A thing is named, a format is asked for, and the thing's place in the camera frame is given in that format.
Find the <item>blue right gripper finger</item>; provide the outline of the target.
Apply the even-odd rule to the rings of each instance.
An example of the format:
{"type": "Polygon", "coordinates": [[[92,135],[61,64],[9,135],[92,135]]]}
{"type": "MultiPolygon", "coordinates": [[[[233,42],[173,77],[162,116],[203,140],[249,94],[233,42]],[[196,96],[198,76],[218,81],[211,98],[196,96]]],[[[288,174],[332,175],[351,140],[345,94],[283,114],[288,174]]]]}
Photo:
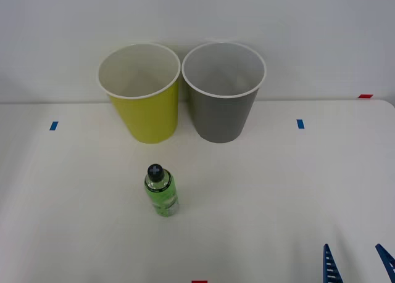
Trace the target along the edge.
{"type": "Polygon", "coordinates": [[[342,278],[328,244],[323,246],[323,283],[342,283],[342,278]]]}
{"type": "Polygon", "coordinates": [[[388,273],[389,279],[392,283],[395,283],[395,260],[391,256],[390,253],[386,251],[386,249],[381,244],[376,244],[375,246],[382,263],[385,267],[386,272],[388,273]]]}

